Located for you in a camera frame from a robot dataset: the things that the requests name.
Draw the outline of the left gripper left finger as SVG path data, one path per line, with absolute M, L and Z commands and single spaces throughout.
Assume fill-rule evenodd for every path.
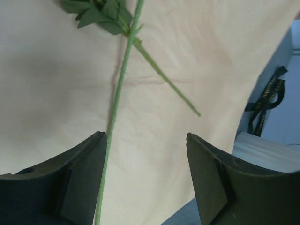
M 106 145 L 106 134 L 96 132 L 47 161 L 1 175 L 1 224 L 91 225 Z

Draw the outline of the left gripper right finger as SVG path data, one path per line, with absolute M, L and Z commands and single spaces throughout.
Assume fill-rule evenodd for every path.
M 254 165 L 192 133 L 186 147 L 201 224 L 299 224 L 299 172 Z

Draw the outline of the green orange wrapping paper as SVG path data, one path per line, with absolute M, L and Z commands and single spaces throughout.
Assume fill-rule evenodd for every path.
M 159 225 L 195 196 L 186 136 L 231 153 L 257 78 L 297 0 L 147 0 L 138 36 L 195 114 L 132 48 L 100 223 Z M 0 3 L 0 172 L 16 173 L 108 129 L 127 40 L 78 29 L 54 0 Z

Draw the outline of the black printed ribbon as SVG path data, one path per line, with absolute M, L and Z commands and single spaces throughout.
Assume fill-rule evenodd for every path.
M 245 111 L 252 112 L 247 129 L 249 134 L 260 137 L 267 111 L 277 107 L 283 101 L 285 96 L 285 80 L 280 79 L 280 77 L 287 72 L 288 70 L 284 66 L 278 67 L 259 99 L 255 103 L 247 104 Z

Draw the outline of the small orange flower stem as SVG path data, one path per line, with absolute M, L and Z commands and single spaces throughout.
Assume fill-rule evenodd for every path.
M 125 0 L 60 0 L 61 8 L 68 14 L 75 14 L 78 28 L 96 24 L 112 35 L 122 34 L 129 37 L 132 31 L 134 17 L 126 7 Z M 178 96 L 198 116 L 201 114 L 184 94 L 164 74 L 158 64 L 153 60 L 142 45 L 142 41 L 134 37 L 133 46 L 146 59 L 156 73 L 170 85 Z

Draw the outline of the white cream rose stem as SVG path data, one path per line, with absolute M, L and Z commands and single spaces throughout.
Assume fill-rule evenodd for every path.
M 103 204 L 103 198 L 104 198 L 106 171 L 107 171 L 108 158 L 109 158 L 111 141 L 112 141 L 112 136 L 113 136 L 113 129 L 114 129 L 115 121 L 116 121 L 122 85 L 123 85 L 123 81 L 124 81 L 124 77 L 125 77 L 126 68 L 128 65 L 128 59 L 130 56 L 131 47 L 133 45 L 134 39 L 135 39 L 137 31 L 138 31 L 137 25 L 139 22 L 139 17 L 140 17 L 141 11 L 142 11 L 143 4 L 144 4 L 143 0 L 137 1 L 134 17 L 132 20 L 132 25 L 131 25 L 131 27 L 125 29 L 125 33 L 127 35 L 127 46 L 125 49 L 122 65 L 120 68 L 120 76 L 118 79 L 117 88 L 116 88 L 116 92 L 114 95 L 112 112 L 111 112 L 111 116 L 110 116 L 110 123 L 109 123 L 109 127 L 108 127 L 106 155 L 105 155 L 104 167 L 103 167 L 103 172 L 102 172 L 102 177 L 101 177 L 99 194 L 98 194 L 98 198 L 97 198 L 97 212 L 95 215 L 95 223 L 94 223 L 96 225 L 100 224 L 102 204 Z

